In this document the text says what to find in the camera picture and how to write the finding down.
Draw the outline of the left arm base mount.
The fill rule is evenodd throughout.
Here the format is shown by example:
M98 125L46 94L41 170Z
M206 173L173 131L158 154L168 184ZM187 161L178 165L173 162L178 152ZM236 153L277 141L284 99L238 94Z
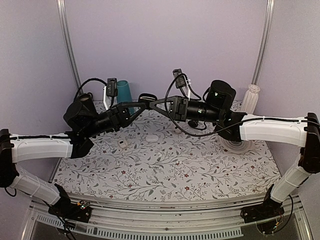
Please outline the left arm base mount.
M48 213L62 219L88 223L92 210L90 206L82 207L81 204L78 205L77 203L71 203L70 200L60 199L54 205L49 206Z

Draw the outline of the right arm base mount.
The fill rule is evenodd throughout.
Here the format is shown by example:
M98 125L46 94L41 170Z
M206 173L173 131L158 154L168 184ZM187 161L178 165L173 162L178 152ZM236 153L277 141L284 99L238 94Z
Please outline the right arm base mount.
M245 223L261 221L269 218L274 218L285 213L282 203L273 200L264 201L260 204L243 207L240 211L240 216Z

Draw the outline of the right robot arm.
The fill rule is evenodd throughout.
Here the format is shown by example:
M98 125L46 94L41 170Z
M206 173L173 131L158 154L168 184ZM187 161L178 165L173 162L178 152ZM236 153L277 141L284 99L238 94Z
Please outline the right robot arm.
M297 160L285 175L272 185L259 206L262 218L269 218L295 189L320 171L320 123L314 113L306 117L277 118L234 112L231 105L236 91L222 80L212 81L204 101L181 96L166 96L152 101L152 110L178 121L198 120L215 124L214 133L232 142L266 141L300 147Z

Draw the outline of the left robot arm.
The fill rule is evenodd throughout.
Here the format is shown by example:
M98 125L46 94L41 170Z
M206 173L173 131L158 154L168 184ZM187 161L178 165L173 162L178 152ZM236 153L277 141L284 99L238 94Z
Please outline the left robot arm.
M0 131L0 186L13 188L37 197L63 216L74 213L74 205L64 189L43 181L17 164L34 159L85 157L93 147L91 138L102 133L117 132L128 127L144 110L143 102L122 102L98 113L93 101L75 100L63 118L71 130L56 135L22 136L10 134L8 129Z

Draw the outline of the black earbud charging case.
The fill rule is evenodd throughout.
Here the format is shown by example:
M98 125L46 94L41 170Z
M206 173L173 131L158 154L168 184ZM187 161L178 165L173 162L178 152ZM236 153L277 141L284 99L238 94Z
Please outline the black earbud charging case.
M150 103L157 101L158 98L151 93L141 93L138 97L138 102L139 103L144 103L146 108L150 107Z

